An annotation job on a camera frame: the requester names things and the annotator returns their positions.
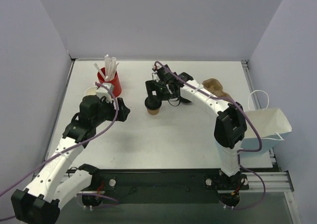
white table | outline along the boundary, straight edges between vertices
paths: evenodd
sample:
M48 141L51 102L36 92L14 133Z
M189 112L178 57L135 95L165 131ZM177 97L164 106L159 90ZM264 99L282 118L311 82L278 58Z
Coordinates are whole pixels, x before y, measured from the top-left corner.
M86 89L97 81L97 70L103 61L75 61L62 104L56 129L51 141L50 154L55 150L65 127L79 111ZM199 83L209 78L218 79L233 99L247 108L250 93L240 62L162 61L172 71L187 72ZM118 75L122 86L120 97L131 113L125 122L116 122L104 135L89 143L73 162L78 167L84 163L101 169L108 168L220 168L220 158L214 144L211 117L199 107L181 104L172 107L163 102L158 115L147 113L145 81L152 79L153 61L120 61ZM102 131L104 122L97 129ZM242 159L249 168L270 168L268 153Z

robotic arm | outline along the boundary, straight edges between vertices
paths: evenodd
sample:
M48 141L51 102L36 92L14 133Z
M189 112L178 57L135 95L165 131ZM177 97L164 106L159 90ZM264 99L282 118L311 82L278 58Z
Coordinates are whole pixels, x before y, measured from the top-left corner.
M148 97L145 99L147 109L158 111L162 105L162 101L176 98L180 101L192 102L198 105L215 119L214 137L221 146L221 171L228 177L239 173L240 167L237 150L241 148L247 125L237 108L229 102L214 100L197 92L200 89L210 96L215 97L185 72L178 76L188 84L196 87L196 90L181 83L163 67L157 68L157 66L154 66L153 71L158 76L158 79L149 80L145 83L148 93Z
M103 84L111 91L113 85ZM115 107L107 90L100 87L97 95L85 96L80 103L79 112L74 115L66 127L54 154L92 138L96 128L106 120L113 120ZM122 98L118 98L119 111L117 121L125 121L130 109ZM78 146L47 163L36 178L23 191L16 190L12 205L18 220L28 224L54 224L60 210L82 189L91 185L92 177L98 172L96 167L82 165L76 173L63 184L61 179L75 158L86 148L88 142Z

wall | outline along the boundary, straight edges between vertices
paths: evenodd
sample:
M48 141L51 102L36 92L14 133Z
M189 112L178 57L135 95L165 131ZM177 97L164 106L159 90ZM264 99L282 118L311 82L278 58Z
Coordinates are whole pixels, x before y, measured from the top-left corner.
M3 191L44 159L71 61L40 0L0 0L0 18ZM0 219L13 214L11 193Z
M317 219L316 8L316 0L283 0L250 59L255 89L267 91L270 106L281 107L293 126L275 152L290 171L304 224Z
M282 0L41 0L74 58L250 58Z

screw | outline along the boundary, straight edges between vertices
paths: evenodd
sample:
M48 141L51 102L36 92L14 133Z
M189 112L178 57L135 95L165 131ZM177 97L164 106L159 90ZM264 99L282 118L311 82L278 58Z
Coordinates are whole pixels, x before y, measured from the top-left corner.
M109 180L109 186L110 187L114 187L115 186L115 180L114 179L111 179L111 180Z
M243 185L248 185L248 180L246 178L243 178L241 180L241 183L243 183Z
M208 185L208 186L211 185L211 179L210 178L206 179L206 185Z

red container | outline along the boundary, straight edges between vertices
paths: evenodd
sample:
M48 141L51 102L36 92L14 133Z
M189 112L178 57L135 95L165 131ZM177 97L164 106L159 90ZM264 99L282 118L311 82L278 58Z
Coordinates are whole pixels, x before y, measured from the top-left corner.
M102 71L103 73L105 73L105 68L101 68L101 71ZM97 76L98 76L98 79L99 79L99 82L100 82L100 83L110 83L110 84L113 84L113 86L114 86L113 94L114 94L116 97L118 97L118 96L121 94L122 89L121 89L121 85L120 85L120 81L119 81L119 77L118 77L118 73L117 73L117 72L115 73L114 79L111 80L111 81L106 81L106 82L105 82L104 78L101 76L101 74L100 74L99 72L98 72Z

